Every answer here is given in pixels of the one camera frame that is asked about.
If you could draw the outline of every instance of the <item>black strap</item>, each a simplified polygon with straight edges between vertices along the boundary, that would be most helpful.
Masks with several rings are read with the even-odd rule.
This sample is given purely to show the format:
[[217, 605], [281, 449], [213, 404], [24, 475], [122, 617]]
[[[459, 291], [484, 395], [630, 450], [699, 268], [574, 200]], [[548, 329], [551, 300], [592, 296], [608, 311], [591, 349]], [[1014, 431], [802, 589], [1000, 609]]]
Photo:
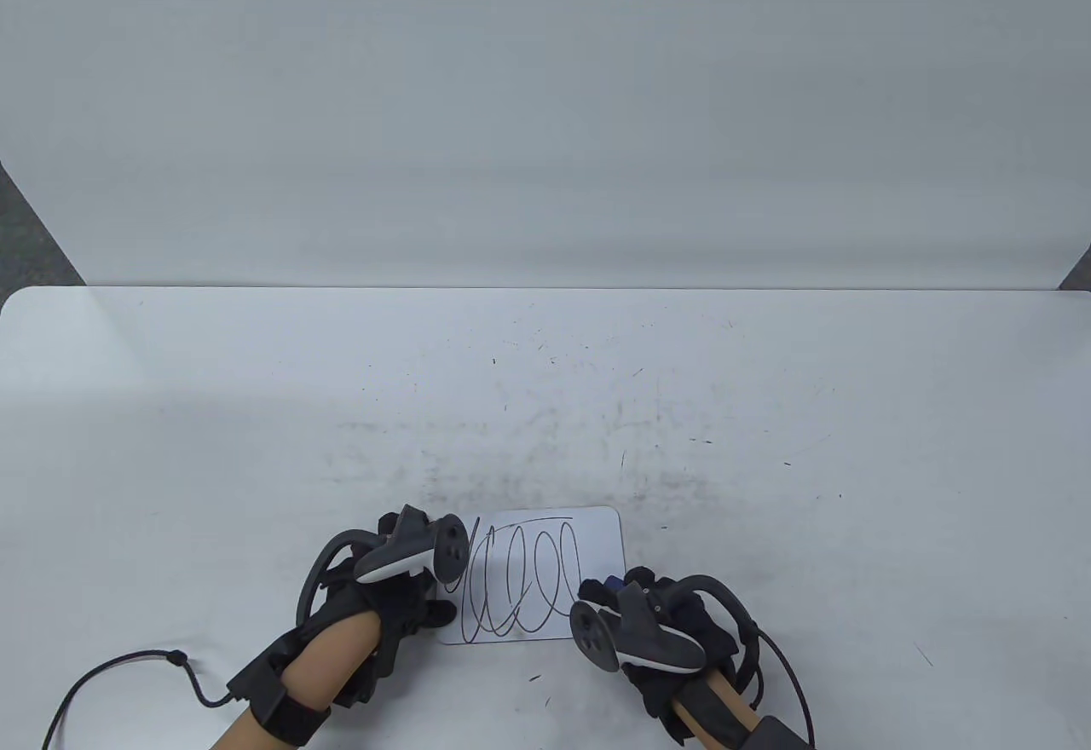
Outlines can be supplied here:
[[704, 679], [694, 679], [686, 683], [675, 697], [690, 715], [714, 739], [727, 748], [740, 748], [750, 737], [750, 730], [743, 727], [735, 714], [723, 703]]
[[292, 699], [280, 674], [302, 652], [297, 630], [288, 631], [265, 648], [227, 683], [235, 699], [250, 702], [254, 721], [269, 736], [291, 747], [303, 747], [329, 717], [329, 709], [311, 710]]

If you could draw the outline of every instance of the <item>black fabric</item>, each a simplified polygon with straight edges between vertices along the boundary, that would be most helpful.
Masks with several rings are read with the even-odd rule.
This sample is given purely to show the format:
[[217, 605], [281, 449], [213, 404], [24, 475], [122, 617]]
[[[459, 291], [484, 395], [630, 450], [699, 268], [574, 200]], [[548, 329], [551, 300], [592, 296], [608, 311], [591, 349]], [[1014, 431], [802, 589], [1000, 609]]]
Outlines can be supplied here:
[[[389, 534], [397, 522], [397, 512], [389, 512], [379, 520], [379, 534]], [[435, 578], [429, 571], [416, 576], [399, 574], [382, 582], [359, 583], [352, 579], [352, 567], [371, 549], [352, 547], [352, 556], [328, 569], [321, 578], [326, 598], [299, 629], [304, 643], [310, 642], [329, 626], [348, 617], [373, 610], [382, 621], [379, 648], [352, 675], [337, 698], [336, 704], [349, 707], [355, 702], [367, 702], [375, 691], [379, 679], [394, 672], [394, 660], [403, 639], [421, 628], [442, 628], [454, 621], [457, 609], [454, 603], [430, 599], [435, 590]]]
[[280, 700], [276, 710], [268, 714], [264, 722], [257, 718], [253, 702], [250, 704], [250, 712], [254, 714], [262, 730], [291, 747], [305, 746], [329, 718], [328, 707], [324, 711], [312, 711], [289, 695]]
[[[674, 584], [669, 576], [656, 579], [655, 572], [643, 566], [632, 569], [625, 574], [625, 583], [636, 582], [640, 587], [664, 592]], [[579, 598], [590, 603], [618, 609], [618, 595], [608, 590], [598, 580], [585, 580], [579, 585]], [[705, 609], [704, 600], [697, 594], [684, 594], [674, 602], [670, 610], [659, 611], [660, 624], [666, 624], [683, 633], [687, 633], [705, 648], [707, 665], [697, 674], [684, 676], [652, 670], [646, 667], [624, 665], [622, 668], [628, 680], [636, 686], [644, 698], [644, 709], [649, 716], [658, 718], [667, 728], [667, 734], [680, 745], [693, 733], [678, 717], [671, 707], [671, 700], [685, 687], [691, 679], [705, 676], [711, 668], [718, 669], [733, 686], [735, 683], [735, 665], [732, 659], [739, 653], [735, 638], [721, 629]]]

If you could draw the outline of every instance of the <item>black ink lines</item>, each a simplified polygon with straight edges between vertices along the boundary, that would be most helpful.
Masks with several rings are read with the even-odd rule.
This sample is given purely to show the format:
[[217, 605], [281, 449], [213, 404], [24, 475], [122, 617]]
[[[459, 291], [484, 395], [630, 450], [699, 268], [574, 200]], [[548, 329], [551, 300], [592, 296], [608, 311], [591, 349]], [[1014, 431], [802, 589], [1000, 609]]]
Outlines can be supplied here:
[[477, 517], [470, 533], [470, 563], [458, 581], [444, 585], [448, 594], [460, 591], [464, 642], [471, 643], [481, 633], [500, 639], [513, 632], [537, 633], [554, 614], [568, 617], [583, 579], [571, 521], [571, 516], [529, 517], [490, 525], [478, 538], [481, 517]]

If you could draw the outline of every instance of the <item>white wall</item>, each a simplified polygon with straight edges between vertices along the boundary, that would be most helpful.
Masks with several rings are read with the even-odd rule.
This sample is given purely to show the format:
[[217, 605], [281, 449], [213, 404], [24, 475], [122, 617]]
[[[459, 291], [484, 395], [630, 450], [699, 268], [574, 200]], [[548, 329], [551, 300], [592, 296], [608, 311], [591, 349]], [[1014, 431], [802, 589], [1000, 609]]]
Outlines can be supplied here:
[[0, 0], [98, 283], [1053, 287], [1091, 0]]

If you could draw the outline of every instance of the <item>vr controller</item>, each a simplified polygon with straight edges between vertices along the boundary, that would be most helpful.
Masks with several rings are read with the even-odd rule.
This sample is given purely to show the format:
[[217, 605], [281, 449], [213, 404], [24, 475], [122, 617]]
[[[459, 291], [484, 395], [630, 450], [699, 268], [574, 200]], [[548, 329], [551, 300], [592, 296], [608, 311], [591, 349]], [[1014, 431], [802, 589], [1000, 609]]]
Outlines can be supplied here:
[[360, 583], [380, 582], [401, 573], [431, 571], [436, 582], [456, 582], [470, 561], [466, 526], [457, 515], [429, 521], [412, 505], [405, 505], [388, 534], [353, 528], [335, 536], [322, 549], [303, 583], [296, 606], [296, 624], [303, 626], [311, 615], [322, 576], [346, 548], [356, 558], [352, 578]]

